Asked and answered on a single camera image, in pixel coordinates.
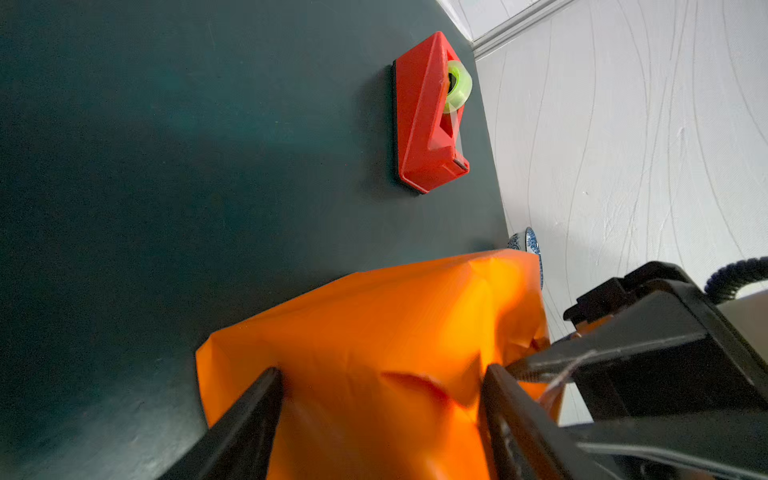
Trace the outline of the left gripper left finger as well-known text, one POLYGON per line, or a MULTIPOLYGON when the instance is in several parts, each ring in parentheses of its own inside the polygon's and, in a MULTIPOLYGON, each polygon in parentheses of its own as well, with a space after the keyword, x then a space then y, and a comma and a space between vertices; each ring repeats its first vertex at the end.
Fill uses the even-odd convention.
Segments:
POLYGON ((265 479, 282 401, 282 374, 270 367, 161 477, 265 479))

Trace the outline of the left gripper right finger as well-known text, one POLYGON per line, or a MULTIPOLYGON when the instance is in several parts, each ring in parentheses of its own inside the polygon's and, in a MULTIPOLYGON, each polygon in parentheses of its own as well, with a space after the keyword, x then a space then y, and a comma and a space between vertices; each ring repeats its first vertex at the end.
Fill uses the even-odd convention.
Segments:
POLYGON ((610 479, 507 370, 488 366, 481 403, 498 479, 610 479))

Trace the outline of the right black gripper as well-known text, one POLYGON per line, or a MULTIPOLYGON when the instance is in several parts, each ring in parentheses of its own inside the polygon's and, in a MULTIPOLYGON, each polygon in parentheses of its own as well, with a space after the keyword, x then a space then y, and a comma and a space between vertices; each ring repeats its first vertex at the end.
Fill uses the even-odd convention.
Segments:
POLYGON ((507 367, 541 383, 576 367, 587 410, 604 421, 565 431, 616 478, 767 477, 767 368, 695 286, 662 261, 612 277, 563 320, 617 314, 507 367))

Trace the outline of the orange wrapping paper sheet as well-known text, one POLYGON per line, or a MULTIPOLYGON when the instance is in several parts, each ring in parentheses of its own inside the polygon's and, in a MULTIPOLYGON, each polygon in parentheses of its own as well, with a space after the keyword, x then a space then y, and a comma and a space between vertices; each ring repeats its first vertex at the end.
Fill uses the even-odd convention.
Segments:
POLYGON ((196 366, 209 424, 281 371, 272 479, 487 479, 485 371, 547 343, 539 259, 503 249, 348 275, 213 333, 196 366))

